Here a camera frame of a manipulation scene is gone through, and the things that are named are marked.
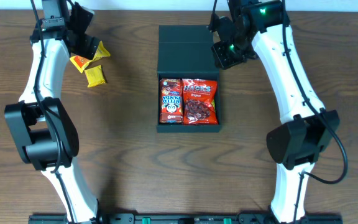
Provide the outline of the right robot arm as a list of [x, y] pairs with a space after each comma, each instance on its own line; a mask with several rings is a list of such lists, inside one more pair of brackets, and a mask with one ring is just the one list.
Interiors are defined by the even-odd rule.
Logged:
[[212, 51], [223, 70], [259, 59], [267, 72], [280, 113], [280, 126], [267, 134], [277, 166], [269, 214], [258, 223], [341, 223], [339, 215], [309, 215], [304, 209], [308, 179], [330, 140], [339, 116], [328, 111], [311, 86], [296, 51], [284, 1], [228, 0], [230, 15], [212, 13], [209, 30], [219, 41]]

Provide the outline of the red Hello Panda box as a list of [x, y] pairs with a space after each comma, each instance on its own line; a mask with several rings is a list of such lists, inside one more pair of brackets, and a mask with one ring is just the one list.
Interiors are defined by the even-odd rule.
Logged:
[[182, 82], [180, 79], [163, 78], [160, 81], [160, 123], [182, 123]]

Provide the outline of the orange yellow candy wrapper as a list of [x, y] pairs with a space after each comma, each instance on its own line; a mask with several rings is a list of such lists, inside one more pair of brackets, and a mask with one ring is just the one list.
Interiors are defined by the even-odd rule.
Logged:
[[70, 57], [70, 62], [78, 69], [80, 73], [83, 73], [91, 62], [95, 62], [97, 60], [110, 56], [111, 54], [109, 53], [108, 50], [106, 50], [106, 48], [103, 45], [103, 42], [100, 41], [98, 48], [95, 52], [95, 55], [91, 60], [81, 57], [79, 55], [74, 55]]

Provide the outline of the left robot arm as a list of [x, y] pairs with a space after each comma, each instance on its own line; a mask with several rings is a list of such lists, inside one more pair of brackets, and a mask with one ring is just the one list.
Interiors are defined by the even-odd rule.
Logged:
[[28, 82], [4, 118], [20, 158], [50, 181], [66, 212], [33, 214], [29, 223], [107, 223], [81, 173], [78, 133], [60, 99], [70, 55], [96, 54], [99, 39], [86, 34], [94, 12], [68, 0], [44, 0], [42, 9], [30, 37]]

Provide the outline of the red candy bag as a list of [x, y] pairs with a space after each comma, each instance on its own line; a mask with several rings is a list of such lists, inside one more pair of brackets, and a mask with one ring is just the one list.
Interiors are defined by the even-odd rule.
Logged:
[[183, 79], [183, 103], [185, 125], [218, 124], [214, 96], [216, 80]]

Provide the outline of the black gift box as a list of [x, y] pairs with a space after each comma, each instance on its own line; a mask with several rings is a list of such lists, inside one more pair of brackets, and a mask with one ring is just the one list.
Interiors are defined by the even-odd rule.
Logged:
[[[219, 70], [211, 50], [213, 35], [206, 25], [160, 25], [158, 30], [158, 133], [218, 133], [222, 127]], [[163, 78], [217, 81], [214, 95], [218, 124], [184, 125], [161, 123], [161, 84]]]

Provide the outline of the small yellow snack packet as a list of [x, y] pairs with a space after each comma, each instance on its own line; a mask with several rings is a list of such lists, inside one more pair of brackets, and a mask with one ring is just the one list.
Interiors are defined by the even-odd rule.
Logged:
[[85, 76], [88, 81], [88, 88], [92, 88], [98, 85], [107, 83], [102, 65], [95, 66], [93, 68], [85, 70]]

